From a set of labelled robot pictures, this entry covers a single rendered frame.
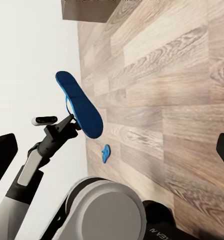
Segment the sandal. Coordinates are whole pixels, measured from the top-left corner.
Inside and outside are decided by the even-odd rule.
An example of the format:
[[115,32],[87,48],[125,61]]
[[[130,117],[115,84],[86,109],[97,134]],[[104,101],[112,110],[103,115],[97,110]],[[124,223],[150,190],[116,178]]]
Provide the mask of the sandal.
[[104,150],[102,150],[102,153],[103,153],[103,163],[106,163],[107,158],[110,156],[110,152],[111,152],[110,146],[105,144],[105,148],[104,148]]
[[77,122],[85,135],[97,139],[103,132],[103,121],[100,113],[92,102],[87,99],[74,76],[68,71],[59,71],[55,79],[65,93],[65,101],[70,101],[74,114],[73,121]]

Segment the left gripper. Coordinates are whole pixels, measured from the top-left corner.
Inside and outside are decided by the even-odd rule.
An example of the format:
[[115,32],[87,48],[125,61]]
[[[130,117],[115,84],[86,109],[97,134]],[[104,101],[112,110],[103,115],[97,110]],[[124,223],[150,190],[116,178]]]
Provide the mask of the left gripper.
[[43,129],[46,137],[42,142],[46,149],[51,152],[56,152],[68,139],[76,138],[78,136],[77,131],[82,130],[82,128],[78,122],[73,122],[74,117],[74,114],[70,114],[59,124],[47,125]]

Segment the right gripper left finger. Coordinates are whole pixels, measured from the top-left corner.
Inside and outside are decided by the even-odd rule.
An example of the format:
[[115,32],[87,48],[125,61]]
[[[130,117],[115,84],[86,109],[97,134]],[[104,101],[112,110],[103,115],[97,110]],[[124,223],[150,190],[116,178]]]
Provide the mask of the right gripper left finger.
[[0,179],[8,169],[18,152],[17,140],[14,133],[0,136]]

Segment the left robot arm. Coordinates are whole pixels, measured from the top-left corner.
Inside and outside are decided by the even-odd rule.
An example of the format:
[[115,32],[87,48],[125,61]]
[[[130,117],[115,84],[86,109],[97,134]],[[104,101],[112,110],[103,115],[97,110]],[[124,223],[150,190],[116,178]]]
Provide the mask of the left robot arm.
[[55,116],[31,119],[33,126],[46,125],[43,129],[46,137],[27,152],[25,165],[0,203],[0,240],[15,240],[43,178],[44,172],[39,169],[50,162],[50,158],[68,139],[76,138],[77,131],[82,130],[78,122],[73,122],[74,117],[70,114],[59,124],[55,124]]

